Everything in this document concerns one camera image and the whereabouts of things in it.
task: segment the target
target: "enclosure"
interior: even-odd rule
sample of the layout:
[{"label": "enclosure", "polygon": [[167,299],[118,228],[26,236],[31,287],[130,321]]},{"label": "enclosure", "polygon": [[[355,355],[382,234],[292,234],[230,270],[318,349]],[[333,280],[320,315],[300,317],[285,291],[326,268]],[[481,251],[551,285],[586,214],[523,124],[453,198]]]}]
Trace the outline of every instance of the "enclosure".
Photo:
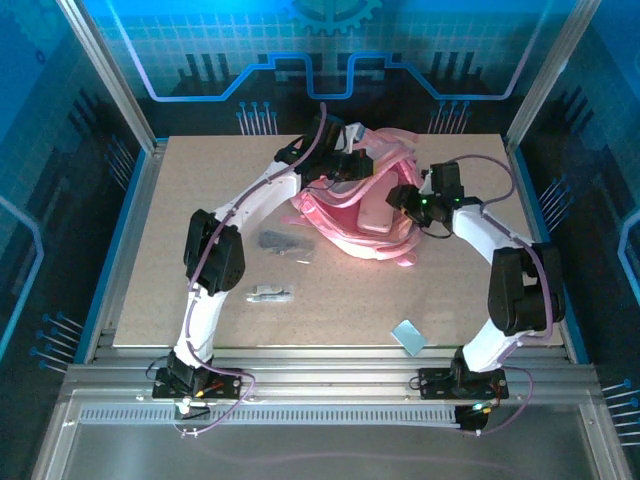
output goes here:
[{"label": "enclosure", "polygon": [[[0,9],[2,478],[638,476],[640,4]],[[447,428],[464,402],[409,383],[448,367],[486,321],[486,262],[455,237],[425,237],[408,268],[351,258],[284,224],[289,203],[247,241],[214,338],[215,365],[256,376],[251,396],[198,438],[151,398],[152,362],[182,328],[191,214],[253,182],[320,102],[347,124],[415,132],[421,168],[465,154],[509,165],[516,193],[491,212],[558,247],[566,316],[509,358],[534,389],[529,401],[527,374],[507,371],[490,426],[527,406],[508,428],[464,436]],[[468,194],[509,189],[464,162]],[[264,247],[274,232],[308,256]],[[246,301],[270,283],[293,300]],[[404,319],[426,337],[416,356],[391,335]]]}]

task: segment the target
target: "cable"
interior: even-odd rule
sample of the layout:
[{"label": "cable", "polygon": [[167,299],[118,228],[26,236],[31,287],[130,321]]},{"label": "cable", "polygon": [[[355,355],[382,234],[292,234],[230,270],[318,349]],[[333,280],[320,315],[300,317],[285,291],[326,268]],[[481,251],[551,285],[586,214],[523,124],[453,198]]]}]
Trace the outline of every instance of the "cable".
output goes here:
[{"label": "cable", "polygon": [[427,237],[437,238],[438,240],[446,240],[447,238],[451,238],[451,236],[453,235],[453,233],[451,232],[449,232],[447,235],[436,235],[434,233],[427,232],[422,227],[420,228],[420,231],[424,233]]},{"label": "cable", "polygon": [[328,187],[325,188],[320,188],[320,187],[304,187],[305,190],[320,190],[321,192],[324,190],[329,190],[331,187],[333,187],[336,184],[336,181],[334,180],[333,183],[331,185],[329,185]]},{"label": "cable", "polygon": [[182,417],[182,418],[180,419],[180,421],[182,422],[182,421],[184,421],[184,420],[193,420],[193,419],[195,419],[195,418],[204,417],[204,416],[205,416],[206,414],[208,414],[208,413],[211,413],[211,408],[210,408],[210,407],[209,407],[209,408],[207,408],[207,410],[204,410],[203,412],[196,413],[196,414],[191,415],[191,416],[189,416],[189,417]]},{"label": "cable", "polygon": [[547,278],[547,274],[544,271],[544,266],[542,265],[542,261],[540,260],[540,257],[538,257],[538,254],[533,250],[533,248],[531,248],[529,244],[527,244],[517,235],[512,235],[508,228],[506,228],[500,222],[498,222],[493,217],[485,213],[485,208],[488,205],[492,203],[501,202],[509,198],[511,195],[513,195],[513,192],[515,192],[515,189],[516,189],[516,182],[513,177],[513,172],[508,166],[506,166],[500,160],[494,157],[490,157],[489,155],[482,155],[482,154],[476,154],[476,153],[460,155],[459,157],[452,158],[451,160],[448,160],[445,163],[453,163],[453,162],[457,162],[458,160],[466,160],[469,158],[479,158],[482,160],[487,160],[489,162],[495,163],[500,168],[502,168],[505,172],[507,172],[507,175],[509,175],[509,178],[511,179],[511,188],[506,194],[487,200],[486,202],[483,202],[480,205],[480,215],[487,222],[493,225],[498,231],[500,231],[502,234],[510,238],[516,245],[519,245],[520,247],[524,248],[527,254],[533,260],[533,264],[535,265],[536,271],[538,272],[538,278],[540,279],[540,286],[542,287],[542,299],[544,302],[544,313],[545,313],[545,320],[546,320],[545,333],[539,336],[527,335],[527,336],[521,337],[521,339],[523,342],[527,342],[529,344],[547,343],[553,335],[553,307],[551,302],[551,289],[549,288],[549,279]]},{"label": "cable", "polygon": [[524,402],[522,403],[522,405],[518,407],[515,413],[511,415],[509,418],[507,418],[500,425],[490,428],[489,430],[483,430],[481,433],[463,431],[462,433],[464,433],[465,435],[473,435],[474,437],[484,437],[485,435],[499,432],[503,428],[506,428],[509,425],[511,425],[513,422],[515,422],[516,418],[522,415],[522,412],[524,412],[524,409],[527,408],[527,406],[529,405],[529,402],[531,402],[531,397],[533,397],[533,377],[531,376],[531,373],[529,372],[529,370],[526,370],[520,367],[503,367],[503,368],[505,370],[516,370],[518,372],[524,373],[527,376],[527,379],[529,380],[529,393],[527,394],[527,398],[524,399]]},{"label": "cable", "polygon": [[[202,273],[202,269],[204,268],[204,264],[205,264],[205,262],[206,262],[206,260],[207,260],[207,258],[209,256],[209,253],[211,253],[211,249],[213,248],[213,245],[215,244],[215,241],[218,239],[218,237],[222,233],[222,229],[229,222],[231,217],[233,217],[233,215],[240,208],[240,206],[247,200],[247,198],[249,198],[256,190],[258,190],[262,186],[264,186],[264,185],[266,185],[268,183],[271,183],[276,178],[278,178],[278,177],[280,177],[282,175],[285,175],[285,174],[289,173],[290,171],[292,171],[293,169],[295,169],[298,165],[300,165],[307,158],[309,158],[309,156],[316,149],[316,147],[318,146],[318,143],[320,142],[320,137],[322,135],[322,132],[324,131],[324,126],[325,126],[325,123],[327,121],[327,106],[326,106],[326,104],[324,102],[320,103],[320,112],[321,112],[321,118],[320,118],[320,125],[318,126],[318,131],[316,132],[316,136],[313,139],[313,142],[311,142],[311,145],[309,146],[307,151],[304,152],[300,156],[300,158],[298,160],[296,160],[295,162],[293,162],[291,165],[288,165],[287,167],[283,168],[282,170],[279,170],[278,172],[276,172],[276,173],[274,173],[274,174],[262,179],[261,181],[257,182],[255,185],[253,185],[252,187],[247,189],[247,191],[240,196],[238,201],[233,205],[233,207],[227,212],[227,214],[220,221],[220,224],[214,230],[213,234],[209,238],[209,241],[207,242],[207,245],[205,246],[205,249],[202,252],[202,256],[200,257],[200,261],[198,262],[198,265],[196,266],[196,269],[193,272],[193,275],[191,276],[191,279],[189,280],[189,288],[188,288],[189,293],[194,291],[194,285],[196,284],[198,278],[200,277],[200,273]],[[215,367],[209,365],[208,363],[202,361],[200,359],[200,357],[198,357],[198,355],[196,353],[196,350],[195,350],[195,348],[194,348],[194,346],[193,346],[193,344],[191,343],[191,340],[190,340],[190,338],[191,338],[191,335],[190,335],[190,331],[191,331],[190,330],[191,315],[193,313],[193,308],[195,307],[195,305],[197,303],[197,300],[198,300],[197,297],[195,297],[192,300],[191,305],[189,306],[189,310],[187,312],[187,318],[185,319],[185,336],[187,338],[186,344],[187,344],[187,349],[189,350],[189,353],[191,353],[191,356],[196,361],[196,363],[198,363],[200,366],[204,367],[205,369],[209,370],[210,372],[217,373],[218,375],[227,375],[227,376],[234,376],[234,377],[243,376],[243,377],[248,378],[251,383],[249,384],[249,387],[247,388],[247,390],[240,396],[238,401],[236,403],[234,403],[231,406],[231,408],[224,413],[224,415],[222,415],[221,417],[219,417],[217,420],[215,420],[213,423],[207,425],[206,427],[203,427],[203,428],[198,429],[198,430],[193,430],[191,432],[187,432],[186,429],[185,430],[180,430],[177,426],[174,425],[175,428],[178,431],[180,431],[183,435],[191,435],[191,436],[197,436],[200,433],[208,432],[209,430],[217,427],[222,422],[224,422],[247,399],[247,397],[250,395],[251,391],[253,390],[253,388],[255,387],[255,384],[256,384],[256,377],[254,375],[252,375],[251,373],[238,372],[238,371],[232,371],[232,370],[224,370],[224,369],[221,369],[221,368],[215,368]]]}]

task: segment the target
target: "gear logo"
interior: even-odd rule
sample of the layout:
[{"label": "gear logo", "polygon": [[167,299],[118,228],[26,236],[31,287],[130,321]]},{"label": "gear logo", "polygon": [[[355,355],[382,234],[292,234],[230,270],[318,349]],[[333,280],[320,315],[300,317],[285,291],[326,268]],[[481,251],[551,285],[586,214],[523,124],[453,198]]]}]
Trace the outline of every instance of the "gear logo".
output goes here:
[{"label": "gear logo", "polygon": [[373,18],[372,10],[381,6],[381,0],[285,0],[283,5],[300,27],[327,35],[360,28],[360,22]]}]

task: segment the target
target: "aluminum frame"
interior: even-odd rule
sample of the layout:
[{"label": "aluminum frame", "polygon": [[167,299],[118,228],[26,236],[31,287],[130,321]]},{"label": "aluminum frame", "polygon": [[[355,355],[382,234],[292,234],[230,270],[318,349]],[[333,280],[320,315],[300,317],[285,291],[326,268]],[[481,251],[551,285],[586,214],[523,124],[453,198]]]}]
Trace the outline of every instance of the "aluminum frame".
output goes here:
[{"label": "aluminum frame", "polygon": [[507,153],[515,152],[533,123],[549,92],[564,71],[571,54],[591,23],[601,0],[578,0],[540,67],[531,88],[507,131]]},{"label": "aluminum frame", "polygon": [[[407,357],[400,348],[234,348],[218,349],[216,364],[245,368],[256,375],[257,387],[247,402],[254,410],[382,406],[399,412],[399,418],[403,411],[443,405],[420,400],[408,388],[408,380],[418,367],[448,365],[453,351],[429,348],[417,357]],[[117,410],[118,406],[171,404],[151,398],[152,382],[145,377],[150,358],[165,352],[101,345],[94,364],[70,366],[32,478],[62,478],[86,407]],[[592,366],[571,364],[561,347],[523,348],[510,360],[532,373],[536,385],[533,405],[580,406],[585,437],[601,478],[631,478]],[[526,377],[507,372],[507,380],[511,397],[503,404],[521,404],[528,390]],[[171,424],[173,419],[153,423]]]},{"label": "aluminum frame", "polygon": [[56,1],[138,143],[146,153],[153,153],[157,144],[153,130],[106,47],[93,18],[81,1]]}]

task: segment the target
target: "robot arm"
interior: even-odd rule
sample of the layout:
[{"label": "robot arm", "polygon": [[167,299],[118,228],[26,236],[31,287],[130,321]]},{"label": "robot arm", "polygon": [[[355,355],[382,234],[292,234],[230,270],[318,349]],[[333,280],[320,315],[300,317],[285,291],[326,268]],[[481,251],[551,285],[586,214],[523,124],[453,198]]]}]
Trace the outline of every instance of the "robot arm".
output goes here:
[{"label": "robot arm", "polygon": [[[233,210],[238,200],[254,185],[258,185],[263,179],[272,176],[286,167],[286,164],[273,161],[264,174],[258,178],[253,185],[238,195],[231,202],[216,209],[212,214],[207,214],[203,210],[198,210],[191,217],[189,236],[185,251],[185,263],[187,264],[187,276],[191,276],[195,271],[199,261],[200,250],[203,249],[202,239],[207,237],[207,232],[212,232],[216,218],[224,218],[227,212]],[[189,323],[190,341],[194,347],[196,355],[201,361],[208,361],[213,356],[213,335],[218,324],[222,304],[229,293],[244,273],[243,238],[249,238],[255,228],[278,206],[295,196],[300,191],[301,176],[295,171],[290,171],[279,176],[276,180],[258,187],[246,199],[235,215],[227,222],[226,235],[222,235],[218,249],[224,248],[228,244],[230,256],[224,264],[224,270],[218,273],[215,264],[219,264],[219,258],[212,258],[209,265],[205,264],[201,278],[189,292],[187,309],[180,338],[174,348],[174,353],[178,359],[190,367],[198,367],[199,363],[189,351],[187,346],[187,323]],[[227,281],[218,292],[211,294],[209,287],[221,277],[237,277],[237,281],[231,285],[232,280]]]},{"label": "robot arm", "polygon": [[475,374],[498,370],[523,345],[523,337],[546,328],[540,279],[533,285],[525,284],[524,276],[535,279],[538,273],[520,242],[532,247],[544,266],[554,322],[564,318],[559,256],[553,245],[534,244],[531,239],[517,235],[490,213],[482,212],[480,200],[465,197],[457,163],[432,165],[423,175],[422,188],[395,187],[387,202],[420,227],[428,227],[434,220],[442,223],[491,265],[490,318],[473,340],[458,349],[452,362],[452,374],[460,386],[466,379],[482,378]]},{"label": "robot arm", "polygon": [[210,383],[211,372],[203,363],[213,357],[213,336],[222,305],[244,274],[244,239],[312,181],[326,177],[346,182],[373,174],[373,160],[364,150],[352,148],[363,133],[360,124],[347,127],[331,115],[324,121],[316,117],[309,133],[282,148],[266,172],[244,192],[213,213],[198,210],[193,214],[184,254],[192,285],[180,338],[167,360],[172,385],[196,393]]}]

